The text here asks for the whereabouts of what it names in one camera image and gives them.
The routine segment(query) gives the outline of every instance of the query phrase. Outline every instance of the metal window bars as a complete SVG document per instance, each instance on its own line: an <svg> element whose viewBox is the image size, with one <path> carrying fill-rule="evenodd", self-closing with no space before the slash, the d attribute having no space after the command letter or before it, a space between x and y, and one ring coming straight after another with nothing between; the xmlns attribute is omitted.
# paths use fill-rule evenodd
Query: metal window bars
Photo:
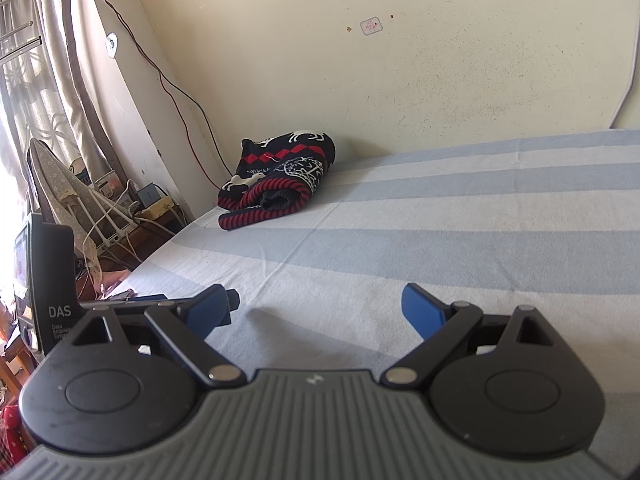
<svg viewBox="0 0 640 480"><path fill-rule="evenodd" d="M15 0L3 0L0 2L0 7L4 7L7 4L10 4L11 2L14 2ZM8 33L4 34L3 36L0 36L0 41L6 40L7 38L12 37L14 34L17 34L18 32L20 32L21 30L24 30L25 28L28 27L33 27L33 20L21 25L20 27L16 27L13 30L10 30ZM37 46L40 46L42 44L42 36L38 36L37 38L34 38L33 40L29 40L27 43L25 43L24 45L21 45L17 48L14 48L11 52L4 54L4 56L0 57L0 66L4 65L5 63L11 61L12 59L15 59L16 57L20 56L21 54L24 54L25 52L30 51L33 48L36 48Z"/></svg>

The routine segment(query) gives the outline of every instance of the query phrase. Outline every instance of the gray patterned fabric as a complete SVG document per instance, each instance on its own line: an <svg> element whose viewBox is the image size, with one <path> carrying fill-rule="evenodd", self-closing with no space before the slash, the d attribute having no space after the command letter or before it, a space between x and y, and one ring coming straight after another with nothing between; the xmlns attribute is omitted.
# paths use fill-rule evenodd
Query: gray patterned fabric
<svg viewBox="0 0 640 480"><path fill-rule="evenodd" d="M185 297L238 290L208 342L261 367L371 368L420 337L417 282L486 312L538 307L607 393L594 451L640 460L640 132L539 137L336 165L295 215L224 232L216 208L123 283Z"/></svg>
<svg viewBox="0 0 640 480"><path fill-rule="evenodd" d="M104 199L108 205L99 205L94 198L97 193L80 182L39 140L31 139L30 160L36 187L44 194L44 197L38 196L40 204L50 210L55 223L68 225L73 229L76 254L86 256L94 283L101 283L102 269L96 244L101 244L102 239L98 229L94 228L94 223L99 221L100 231L107 236L114 232L109 222L104 219L105 213L113 203ZM121 213L128 214L123 207L115 207ZM110 217L119 227L126 223L114 213Z"/></svg>

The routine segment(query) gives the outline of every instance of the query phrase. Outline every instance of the white cable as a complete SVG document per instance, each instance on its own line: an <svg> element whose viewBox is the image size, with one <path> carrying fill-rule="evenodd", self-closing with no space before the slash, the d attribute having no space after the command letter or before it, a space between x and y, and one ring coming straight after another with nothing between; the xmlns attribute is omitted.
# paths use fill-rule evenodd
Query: white cable
<svg viewBox="0 0 640 480"><path fill-rule="evenodd" d="M146 218L142 218L142 216L136 216L136 218L138 220L140 220L140 221L147 222L148 224L155 224L159 228L161 228L163 231L167 231L171 236L175 236L175 233L173 231L170 231L169 229L167 229L163 225L160 225L158 222L154 222L153 220L147 220Z"/></svg>
<svg viewBox="0 0 640 480"><path fill-rule="evenodd" d="M184 224L184 223L182 222L182 218L180 218L180 217L178 216L178 213L174 211L174 208L173 208L173 207L172 207L172 208L170 208L170 209L169 209L169 211L171 211L171 212L174 214L175 219L178 221L178 223L179 223L182 227L187 227L187 225L186 225L186 224Z"/></svg>
<svg viewBox="0 0 640 480"><path fill-rule="evenodd" d="M94 200L96 202L98 201L102 201L105 205L110 206L111 205L111 200L109 200L107 197L101 195L100 193L98 193L95 189L91 189L89 188L89 191L91 191L92 196L94 197ZM124 214L122 211L120 211L119 209L114 209L113 210L114 213L116 213L116 215L120 216L120 218L122 218L123 220L125 220L131 227L136 228L138 227L138 225L131 219L130 216L127 216L127 214Z"/></svg>
<svg viewBox="0 0 640 480"><path fill-rule="evenodd" d="M98 207L100 208L100 210L104 213L105 211L104 211L104 208L102 207L102 204L101 204L101 203L100 203L100 201L95 197L97 194L99 194L99 193L97 193L97 192L95 192L95 191L94 191L93 193L91 193L91 196L92 196L92 198L94 199L94 202L95 202L95 203L98 205ZM113 230L115 231L115 233L116 233L120 238L122 238L122 237L123 237L123 235L124 235L124 231L118 227L118 225L116 224L116 222L114 222L114 221L113 221L113 218L111 218L111 216L110 216L110 215L107 215L106 220L111 224L111 227L113 228Z"/></svg>
<svg viewBox="0 0 640 480"><path fill-rule="evenodd" d="M632 63L632 65L631 65L631 78L629 78L629 84L626 86L625 93L622 94L622 99L620 99L620 103L618 104L618 108L616 108L616 111L613 113L613 117L611 118L611 121L609 122L609 130L613 129L613 126L616 123L616 120L618 120L618 116L620 115L620 112L622 111L622 108L625 105L626 98L629 96L629 94L631 93L631 89L634 86L634 79L636 78L636 66L638 65L638 50L639 49L640 49L640 6L638 6L638 28L636 29L636 45L634 47L634 56L633 56L633 59L631 61L631 63Z"/></svg>
<svg viewBox="0 0 640 480"><path fill-rule="evenodd" d="M84 256L84 268L86 269L87 272L89 272L89 267L86 264L86 253L84 252L84 245L86 244L86 241L89 239L89 236L91 235L91 232L97 227L97 225L105 218L105 216L108 216L109 213L118 205L118 202L120 200L122 200L122 197L124 197L127 193L127 191L129 191L129 186L133 181L131 179L127 180L127 186L125 187L124 191L122 192L122 194L118 197L118 199L113 203L113 205L111 205L111 207L108 209L108 211L102 215L100 217L100 219L94 223L94 225L91 227L91 229L89 229L89 232L86 234L86 236L84 237L84 241L82 242L82 247L81 247L81 251L82 251L82 255Z"/></svg>
<svg viewBox="0 0 640 480"><path fill-rule="evenodd" d="M131 246L130 249L127 249L126 245L121 244L120 242L115 242L116 245L119 245L124 251L126 251L127 253L129 253L131 256L133 256L137 261L139 261L140 263L142 263L142 260L138 257L138 255L136 254L136 251L133 250L133 245L131 245L131 242L129 242L129 245Z"/></svg>
<svg viewBox="0 0 640 480"><path fill-rule="evenodd" d="M184 222L184 226L187 227L187 225L189 224L187 222L187 215L185 215L184 213L184 209L182 209L180 206L178 206L178 209L180 210L180 212L182 213L182 221Z"/></svg>
<svg viewBox="0 0 640 480"><path fill-rule="evenodd" d="M129 232L126 231L124 235L125 235L125 238L127 239L127 242L129 242L129 247L131 247L131 250L133 251L133 255L135 256L136 260L142 263L142 260L138 257L138 255L136 254L136 250L133 248L133 244L131 243L131 240L129 240Z"/></svg>
<svg viewBox="0 0 640 480"><path fill-rule="evenodd" d="M84 202L82 200L78 200L78 203L80 204L80 207L82 208L82 210L84 211L84 214L86 215L86 217L93 221L94 219L91 216L91 213L89 213L89 210L86 208L86 206L84 205ZM94 226L97 228L96 232L100 235L100 238L102 238L102 243L106 246L109 245L109 240L107 239L107 237L102 234L101 229L98 227L98 224L100 223L100 221L98 220Z"/></svg>

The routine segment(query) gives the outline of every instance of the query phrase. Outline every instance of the gray ribbed cover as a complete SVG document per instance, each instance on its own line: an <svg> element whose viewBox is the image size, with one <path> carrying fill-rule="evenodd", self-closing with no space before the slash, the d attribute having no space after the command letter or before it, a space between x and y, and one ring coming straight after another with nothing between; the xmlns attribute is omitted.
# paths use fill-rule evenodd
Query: gray ribbed cover
<svg viewBox="0 0 640 480"><path fill-rule="evenodd" d="M177 433L114 458L43 446L6 480L591 480L613 479L587 453L548 462L491 458L431 419L420 398L378 386L367 371L265 370L204 399Z"/></svg>

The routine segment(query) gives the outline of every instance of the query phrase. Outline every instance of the curtain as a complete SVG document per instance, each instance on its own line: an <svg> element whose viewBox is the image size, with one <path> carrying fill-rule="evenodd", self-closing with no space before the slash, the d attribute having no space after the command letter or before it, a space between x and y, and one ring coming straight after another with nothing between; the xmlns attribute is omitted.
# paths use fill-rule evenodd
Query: curtain
<svg viewBox="0 0 640 480"><path fill-rule="evenodd" d="M40 35L33 3L34 0L14 0L0 7L0 37L33 22L0 40L0 56ZM0 66L0 100L0 297L8 303L13 294L14 238L28 204L35 204L26 165L30 139L46 143L67 167L80 152L43 46Z"/></svg>
<svg viewBox="0 0 640 480"><path fill-rule="evenodd" d="M107 137L82 78L71 0L36 0L42 35L58 91L91 180L115 171L121 183L127 177Z"/></svg>
<svg viewBox="0 0 640 480"><path fill-rule="evenodd" d="M38 19L34 10L33 0L14 0L0 7L0 36L33 22L30 27L0 42L2 56L39 36ZM0 81L0 98L5 119L3 123L7 130L6 136L9 137L8 142L13 146L10 151L14 162L10 167L20 164L19 173L26 180L25 167L21 162L25 160L31 137L44 141L57 158L66 165L71 164L80 156L80 152L66 119L44 46L5 63L1 71L4 75ZM17 173L15 168L10 172ZM20 183L18 186L23 189L24 184Z"/></svg>

